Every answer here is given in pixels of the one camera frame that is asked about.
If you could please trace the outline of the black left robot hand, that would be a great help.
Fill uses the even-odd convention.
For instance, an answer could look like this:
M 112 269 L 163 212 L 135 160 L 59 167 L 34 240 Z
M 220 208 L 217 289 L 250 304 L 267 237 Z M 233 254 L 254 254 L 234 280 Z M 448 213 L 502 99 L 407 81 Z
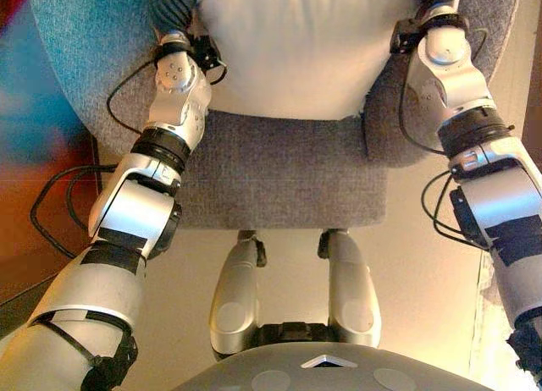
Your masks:
M 162 34 L 186 31 L 192 21 L 197 0 L 148 0 L 154 28 Z

